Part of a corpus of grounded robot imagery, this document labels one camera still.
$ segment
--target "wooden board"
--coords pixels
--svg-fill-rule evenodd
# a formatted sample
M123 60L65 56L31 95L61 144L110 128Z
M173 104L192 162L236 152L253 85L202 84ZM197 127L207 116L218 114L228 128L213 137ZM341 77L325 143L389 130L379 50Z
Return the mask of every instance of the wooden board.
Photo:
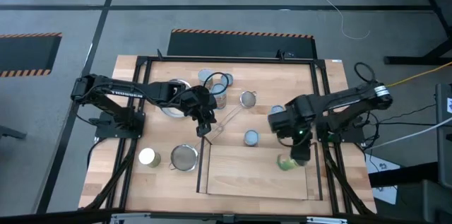
M307 199L304 167L282 171L276 156L285 149L216 146L210 150L209 194Z
M136 56L119 56L113 77L131 81ZM328 80L331 92L347 88L345 72L340 62L326 60ZM313 93L309 66L289 64L213 64L193 62L153 62L150 81L168 81L183 78L191 85L197 85L197 73L202 68L232 73L234 85L227 92L227 106L215 111L221 120L230 110L239 104L239 95L244 90L255 90L258 93L257 104L253 109L242 110L225 128L216 146L238 146L242 143L246 129L256 129L261 133L260 146L264 148L283 148L270 132L266 115L271 105L284 105L300 94ZM127 99L114 97L123 105ZM147 114L145 131L138 142L137 155L145 147L154 148L162 156L162 163L157 168L149 168L138 163L137 156L133 164L131 185L127 198L128 211L165 211L185 213L248 213L248 214L280 214L280 215L330 215L331 203L326 182L325 163L321 145L319 148L321 191L323 200L319 200L316 166L312 158L306 167L307 197L310 200L274 199L251 196L228 196L196 193L196 168L193 172L170 170L171 150L182 143L196 145L196 123L190 119L174 119L163 114L159 108L145 104ZM97 193L105 186L112 173L117 151L117 140L107 140L94 151L85 180L79 206L88 205ZM368 208L375 211L369 178L363 155L353 144L343 143L343 158L347 179L357 195ZM202 169L203 176L207 169ZM205 191L205 182L201 191ZM336 193L340 209L343 210L341 189L336 184ZM120 188L115 196L117 206Z

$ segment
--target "orange and black hazard stripe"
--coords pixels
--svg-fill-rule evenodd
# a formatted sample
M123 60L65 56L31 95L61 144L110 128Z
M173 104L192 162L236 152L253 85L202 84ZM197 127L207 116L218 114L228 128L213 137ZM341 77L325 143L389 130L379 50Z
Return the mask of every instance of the orange and black hazard stripe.
M172 33L206 33L206 34L225 34L225 35L246 35L246 36L263 36L263 37L305 37L313 39L312 35L290 34L290 33L257 33L244 32L236 30L192 30L192 29L174 29Z
M0 37L50 37L59 36L62 37L62 33L28 33L28 34L5 34L0 35Z
M49 75L61 37L62 33L0 35L0 77Z

